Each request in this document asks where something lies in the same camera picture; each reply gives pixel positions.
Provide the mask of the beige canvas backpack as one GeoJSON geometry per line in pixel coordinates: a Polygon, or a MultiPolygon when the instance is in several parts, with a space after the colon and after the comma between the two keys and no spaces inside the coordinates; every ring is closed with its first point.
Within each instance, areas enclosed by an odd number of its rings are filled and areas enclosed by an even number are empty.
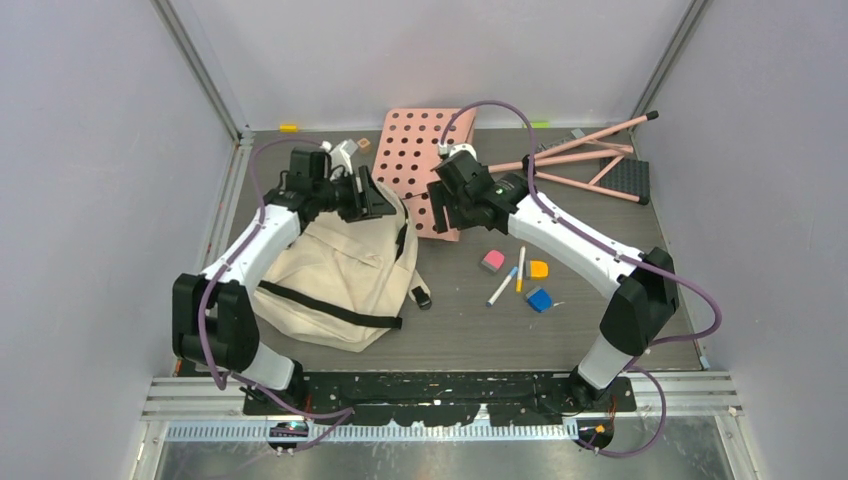
{"type": "Polygon", "coordinates": [[[260,281],[252,298],[259,317],[295,340],[361,352],[401,329],[406,300],[431,308],[409,209],[384,184],[377,188],[395,214],[354,223],[320,214],[260,281]]]}

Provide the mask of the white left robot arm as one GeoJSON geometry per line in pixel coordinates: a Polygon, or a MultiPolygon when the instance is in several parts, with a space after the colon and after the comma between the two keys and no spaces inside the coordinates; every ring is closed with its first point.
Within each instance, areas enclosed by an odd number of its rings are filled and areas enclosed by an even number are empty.
{"type": "Polygon", "coordinates": [[[206,366],[220,389],[228,378],[268,388],[280,412],[298,412],[307,398],[294,378],[301,365],[263,344],[252,297],[279,255],[323,213],[347,222],[398,213],[362,166],[341,146],[308,142],[290,153],[278,185],[260,193],[249,226],[198,274],[181,274],[172,288],[172,350],[206,366]]]}

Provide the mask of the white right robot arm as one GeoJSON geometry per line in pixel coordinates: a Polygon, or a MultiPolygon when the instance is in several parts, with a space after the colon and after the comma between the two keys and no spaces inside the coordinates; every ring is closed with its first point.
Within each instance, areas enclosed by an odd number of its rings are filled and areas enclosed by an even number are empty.
{"type": "Polygon", "coordinates": [[[618,243],[555,206],[522,174],[494,179],[469,151],[433,168],[427,185],[438,232],[482,227],[528,242],[587,280],[608,305],[599,334],[572,370],[574,403],[596,410],[610,384],[641,356],[679,306],[674,264],[660,248],[648,253],[618,243]]]}

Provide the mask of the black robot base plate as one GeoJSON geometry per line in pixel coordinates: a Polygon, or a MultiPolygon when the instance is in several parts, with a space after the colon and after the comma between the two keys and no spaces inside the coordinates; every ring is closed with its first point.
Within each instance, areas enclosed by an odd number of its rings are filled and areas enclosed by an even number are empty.
{"type": "Polygon", "coordinates": [[[554,425],[580,414],[631,413],[631,382],[619,377],[600,395],[568,372],[307,372],[279,398],[331,425],[352,411],[356,426],[448,427],[488,417],[494,426],[554,425]]]}

